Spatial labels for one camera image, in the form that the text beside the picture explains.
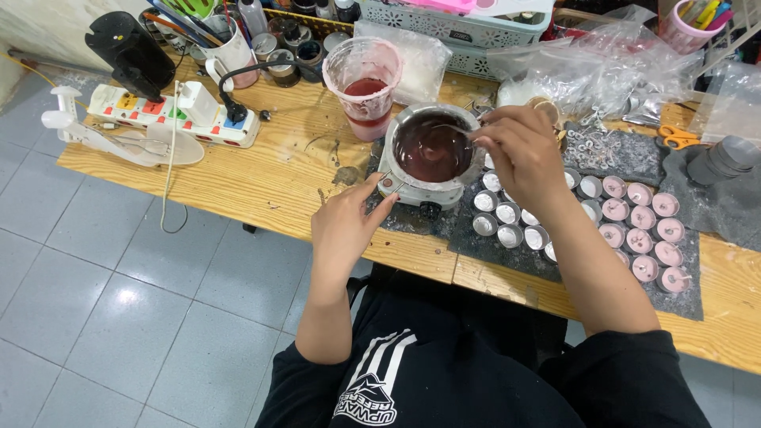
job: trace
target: hand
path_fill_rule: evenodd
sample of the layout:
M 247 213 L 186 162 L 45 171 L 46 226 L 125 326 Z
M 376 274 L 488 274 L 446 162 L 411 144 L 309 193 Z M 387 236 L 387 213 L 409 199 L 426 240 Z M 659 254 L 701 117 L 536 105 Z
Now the hand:
M 557 138 L 544 112 L 506 106 L 483 119 L 489 125 L 470 138 L 489 151 L 499 182 L 521 208 L 544 223 L 570 199 L 575 202 L 565 183 Z
M 386 196 L 366 215 L 365 200 L 370 196 L 383 174 L 370 175 L 363 184 L 350 187 L 328 201 L 312 216 L 313 270 L 341 280 L 343 285 L 352 268 L 365 252 L 375 230 L 391 212 L 398 193 Z

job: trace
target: pink tealight candle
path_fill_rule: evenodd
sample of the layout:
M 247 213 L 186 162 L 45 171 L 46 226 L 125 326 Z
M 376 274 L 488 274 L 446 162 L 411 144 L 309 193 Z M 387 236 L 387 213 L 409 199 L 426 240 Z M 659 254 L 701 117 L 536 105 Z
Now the pink tealight candle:
M 653 249 L 653 240 L 644 230 L 634 228 L 626 234 L 623 246 L 632 254 L 647 254 Z
M 623 240 L 624 240 L 624 237 L 626 236 L 626 233 L 624 232 L 621 226 L 607 223 L 607 224 L 601 225 L 599 230 L 603 238 L 605 238 L 605 241 L 607 241 L 608 245 L 610 245 L 610 247 L 618 248 L 621 245 L 623 245 Z
M 679 201 L 671 193 L 656 193 L 653 196 L 653 211 L 658 217 L 671 217 L 679 211 Z
M 682 292 L 692 285 L 689 280 L 690 278 L 692 276 L 688 275 L 687 271 L 681 267 L 666 267 L 658 271 L 658 277 L 655 282 L 664 291 Z
M 667 241 L 658 242 L 650 255 L 661 266 L 679 266 L 684 261 L 682 251 L 674 244 Z
M 658 262 L 650 256 L 639 256 L 632 262 L 632 273 L 643 283 L 652 281 L 658 274 Z
M 624 200 L 631 206 L 647 206 L 653 200 L 653 193 L 642 183 L 631 183 L 626 189 Z
M 684 225 L 677 219 L 662 219 L 653 229 L 653 235 L 662 241 L 679 242 L 684 239 Z
M 627 256 L 626 253 L 624 253 L 621 250 L 613 250 L 613 251 L 616 253 L 616 256 L 618 256 L 619 259 L 621 259 L 621 262 L 624 263 L 626 267 L 629 267 L 629 256 Z
M 629 215 L 629 205 L 618 198 L 603 202 L 603 217 L 614 222 L 620 222 Z
M 626 224 L 633 228 L 650 229 L 655 226 L 655 213 L 647 206 L 637 205 L 626 219 Z
M 603 196 L 606 198 L 623 198 L 626 195 L 626 182 L 615 175 L 603 179 Z

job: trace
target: plastic bottle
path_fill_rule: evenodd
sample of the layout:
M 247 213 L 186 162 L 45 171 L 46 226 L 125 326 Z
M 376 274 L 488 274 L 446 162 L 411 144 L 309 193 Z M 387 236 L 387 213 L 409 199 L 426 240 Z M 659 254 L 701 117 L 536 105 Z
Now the plastic bottle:
M 335 0 L 335 2 L 339 21 L 350 24 L 359 21 L 361 11 L 359 10 L 359 5 L 354 0 Z
M 322 19 L 336 20 L 333 11 L 330 10 L 329 0 L 317 0 L 317 17 Z
M 262 4 L 259 0 L 240 0 L 238 10 L 246 21 L 246 27 L 251 38 L 267 32 L 267 18 L 264 16 Z

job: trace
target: pink cup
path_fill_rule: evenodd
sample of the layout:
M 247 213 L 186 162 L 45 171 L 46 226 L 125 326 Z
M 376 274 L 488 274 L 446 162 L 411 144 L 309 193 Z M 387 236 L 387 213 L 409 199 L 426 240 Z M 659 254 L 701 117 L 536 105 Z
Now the pink cup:
M 357 138 L 373 141 L 386 135 L 391 96 L 402 78 L 402 58 L 391 42 L 354 37 L 339 43 L 323 62 L 323 78 Z
M 681 55 L 687 55 L 702 48 L 703 45 L 705 45 L 705 42 L 708 42 L 711 37 L 718 34 L 726 25 L 724 24 L 712 31 L 703 31 L 690 27 L 679 18 L 680 6 L 687 2 L 689 2 L 689 0 L 682 0 L 677 3 L 677 5 L 671 9 L 668 16 L 663 19 L 661 26 L 658 29 L 658 36 Z

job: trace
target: yellow cable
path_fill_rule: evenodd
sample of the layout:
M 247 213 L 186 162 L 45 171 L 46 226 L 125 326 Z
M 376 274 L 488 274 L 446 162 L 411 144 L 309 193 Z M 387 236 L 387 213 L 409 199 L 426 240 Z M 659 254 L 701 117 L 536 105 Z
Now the yellow cable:
M 52 80 L 50 80 L 50 79 L 48 79 L 47 77 L 45 77 L 45 75 L 44 75 L 44 74 L 42 74 L 42 73 L 38 72 L 37 70 L 35 70 L 35 69 L 31 68 L 30 66 L 28 66 L 28 65 L 26 65 L 26 64 L 24 64 L 23 62 L 19 61 L 18 59 L 15 59 L 14 57 L 12 57 L 12 56 L 9 56 L 9 55 L 6 55 L 6 54 L 4 54 L 4 53 L 2 53 L 2 52 L 0 52 L 0 55 L 4 56 L 5 58 L 8 58 L 8 59 L 10 59 L 11 61 L 13 61 L 13 62 L 17 63 L 18 65 L 20 65 L 20 66 L 22 66 L 22 67 L 24 67 L 25 69 L 29 69 L 29 70 L 31 70 L 31 71 L 33 71 L 33 72 L 37 73 L 38 75 L 40 75 L 40 77 L 41 77 L 41 78 L 44 78 L 44 79 L 45 79 L 45 80 L 46 80 L 48 83 L 50 83 L 50 84 L 51 84 L 51 85 L 52 85 L 54 88 L 56 88 L 56 87 L 58 86 L 58 85 L 56 85 L 55 83 L 53 83 L 53 81 L 52 81 Z M 81 106 L 82 106 L 82 107 L 84 107 L 84 108 L 90 108 L 90 107 L 88 107 L 88 106 L 87 106 L 87 104 L 84 104 L 84 103 L 82 103 L 82 102 L 80 102 L 80 101 L 74 100 L 74 102 L 75 102 L 75 103 L 77 103 L 77 104 L 79 104 L 79 105 L 81 105 Z

